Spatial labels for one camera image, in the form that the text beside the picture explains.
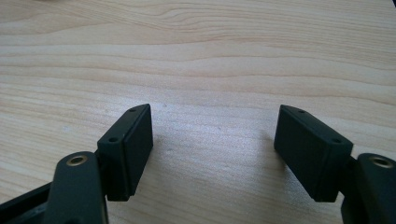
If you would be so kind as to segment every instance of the black plastic part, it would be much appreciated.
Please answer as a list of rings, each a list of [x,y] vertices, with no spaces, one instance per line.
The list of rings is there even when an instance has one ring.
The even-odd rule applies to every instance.
[[[316,202],[334,202],[353,144],[302,109],[282,105],[275,150]]]
[[[50,183],[0,205],[0,223],[39,224],[47,207]]]
[[[152,147],[150,105],[127,110],[98,141],[95,154],[109,201],[134,195]]]
[[[108,223],[99,165],[93,153],[77,152],[58,162],[43,223]]]
[[[360,154],[356,181],[368,223],[396,223],[396,162],[380,155]]]

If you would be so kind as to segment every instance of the light wood surface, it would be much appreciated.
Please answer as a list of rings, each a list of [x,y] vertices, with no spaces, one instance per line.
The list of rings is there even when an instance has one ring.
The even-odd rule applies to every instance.
[[[0,0],[0,203],[152,106],[154,149],[111,223],[342,223],[273,148],[281,104],[396,159],[391,0]]]

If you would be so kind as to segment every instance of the wood grain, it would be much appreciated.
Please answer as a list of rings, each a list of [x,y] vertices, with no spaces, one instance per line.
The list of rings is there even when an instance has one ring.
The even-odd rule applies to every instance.
[[[396,159],[391,0],[0,0],[0,203],[152,106],[154,149],[111,223],[341,223],[275,154],[281,104]]]

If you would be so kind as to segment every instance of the black bracket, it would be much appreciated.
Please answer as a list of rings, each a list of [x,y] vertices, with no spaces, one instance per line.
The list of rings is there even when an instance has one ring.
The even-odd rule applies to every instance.
[[[134,195],[153,147],[149,105],[127,110],[98,149],[58,162],[52,183],[0,205],[0,223],[108,223],[106,200]]]
[[[396,162],[371,153],[350,156],[353,144],[308,112],[282,105],[275,150],[316,202],[344,196],[344,223],[396,223]]]

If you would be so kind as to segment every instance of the screw hole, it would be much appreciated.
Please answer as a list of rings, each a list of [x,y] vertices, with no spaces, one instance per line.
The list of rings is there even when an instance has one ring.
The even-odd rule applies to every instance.
[[[334,143],[341,143],[341,140],[338,139],[338,138],[334,138],[334,139],[332,139],[332,141],[333,141]]]
[[[86,156],[75,156],[72,159],[68,160],[66,164],[69,166],[77,166],[77,165],[81,165],[87,160],[88,158]]]
[[[387,161],[385,159],[379,158],[379,157],[371,157],[370,160],[377,166],[380,166],[382,168],[392,168],[393,164],[390,161]]]
[[[119,139],[116,137],[112,137],[112,138],[109,138],[108,141],[109,142],[117,142],[117,141],[119,141]]]

